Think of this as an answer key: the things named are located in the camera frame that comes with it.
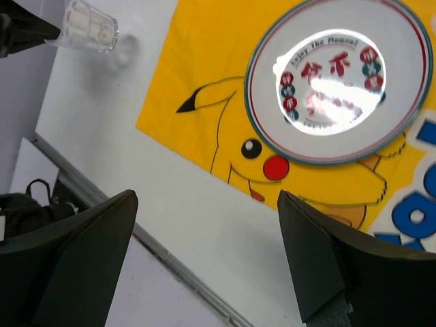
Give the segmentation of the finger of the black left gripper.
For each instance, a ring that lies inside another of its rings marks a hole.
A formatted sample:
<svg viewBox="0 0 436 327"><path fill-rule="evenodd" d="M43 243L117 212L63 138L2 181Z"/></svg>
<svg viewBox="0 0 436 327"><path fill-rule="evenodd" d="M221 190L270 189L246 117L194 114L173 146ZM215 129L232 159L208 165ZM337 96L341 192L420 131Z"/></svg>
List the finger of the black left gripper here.
<svg viewBox="0 0 436 327"><path fill-rule="evenodd" d="M61 30L15 1L1 1L1 58L56 40Z"/></svg>

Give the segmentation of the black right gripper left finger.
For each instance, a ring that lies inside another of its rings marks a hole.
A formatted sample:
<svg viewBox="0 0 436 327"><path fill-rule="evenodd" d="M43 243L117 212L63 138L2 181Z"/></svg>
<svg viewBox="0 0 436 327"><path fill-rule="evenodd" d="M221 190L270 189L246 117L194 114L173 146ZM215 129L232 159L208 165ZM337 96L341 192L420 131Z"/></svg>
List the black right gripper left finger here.
<svg viewBox="0 0 436 327"><path fill-rule="evenodd" d="M137 210L125 190L1 241L1 325L104 326Z"/></svg>

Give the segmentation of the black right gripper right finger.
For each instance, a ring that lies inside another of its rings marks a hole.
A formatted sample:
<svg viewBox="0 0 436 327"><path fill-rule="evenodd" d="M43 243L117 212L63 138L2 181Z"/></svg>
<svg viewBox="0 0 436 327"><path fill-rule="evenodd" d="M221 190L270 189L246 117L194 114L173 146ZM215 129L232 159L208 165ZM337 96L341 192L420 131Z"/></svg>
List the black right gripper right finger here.
<svg viewBox="0 0 436 327"><path fill-rule="evenodd" d="M306 325L435 325L433 253L376 239L287 191L277 208Z"/></svg>

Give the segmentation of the clear drinking glass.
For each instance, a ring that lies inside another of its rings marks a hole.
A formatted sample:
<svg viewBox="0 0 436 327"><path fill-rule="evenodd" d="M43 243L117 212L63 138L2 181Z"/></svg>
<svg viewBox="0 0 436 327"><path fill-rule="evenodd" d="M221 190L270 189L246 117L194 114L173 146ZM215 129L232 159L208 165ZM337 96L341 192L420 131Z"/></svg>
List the clear drinking glass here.
<svg viewBox="0 0 436 327"><path fill-rule="evenodd" d="M119 38L119 24L88 1L65 1L65 14L59 36L45 43L58 48L72 48L108 54Z"/></svg>

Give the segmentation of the yellow Pikachu cloth placemat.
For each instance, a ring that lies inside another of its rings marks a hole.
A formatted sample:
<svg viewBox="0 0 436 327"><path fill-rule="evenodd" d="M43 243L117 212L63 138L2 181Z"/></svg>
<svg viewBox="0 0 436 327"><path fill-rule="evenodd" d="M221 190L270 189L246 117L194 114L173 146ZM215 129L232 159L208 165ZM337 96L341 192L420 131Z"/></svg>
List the yellow Pikachu cloth placemat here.
<svg viewBox="0 0 436 327"><path fill-rule="evenodd" d="M434 1L179 1L137 128L271 208L435 250Z"/></svg>

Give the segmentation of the white plate with red characters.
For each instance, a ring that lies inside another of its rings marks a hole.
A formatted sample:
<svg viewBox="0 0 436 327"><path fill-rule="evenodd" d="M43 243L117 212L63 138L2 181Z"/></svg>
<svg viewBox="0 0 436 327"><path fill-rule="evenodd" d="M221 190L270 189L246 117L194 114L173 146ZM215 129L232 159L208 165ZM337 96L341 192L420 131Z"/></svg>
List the white plate with red characters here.
<svg viewBox="0 0 436 327"><path fill-rule="evenodd" d="M402 1L304 1L259 40L245 107L278 154L313 165L368 157L404 132L431 89L434 55Z"/></svg>

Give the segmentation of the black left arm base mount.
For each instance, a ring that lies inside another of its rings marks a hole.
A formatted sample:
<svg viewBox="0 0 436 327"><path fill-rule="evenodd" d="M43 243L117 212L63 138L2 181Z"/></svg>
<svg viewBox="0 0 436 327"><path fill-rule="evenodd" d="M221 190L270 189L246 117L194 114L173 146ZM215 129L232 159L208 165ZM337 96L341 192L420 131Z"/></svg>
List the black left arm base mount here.
<svg viewBox="0 0 436 327"><path fill-rule="evenodd" d="M33 196L32 191L38 185L45 190L47 204ZM1 195L1 240L38 230L89 208L61 181L51 187L41 178L34 179L23 193Z"/></svg>

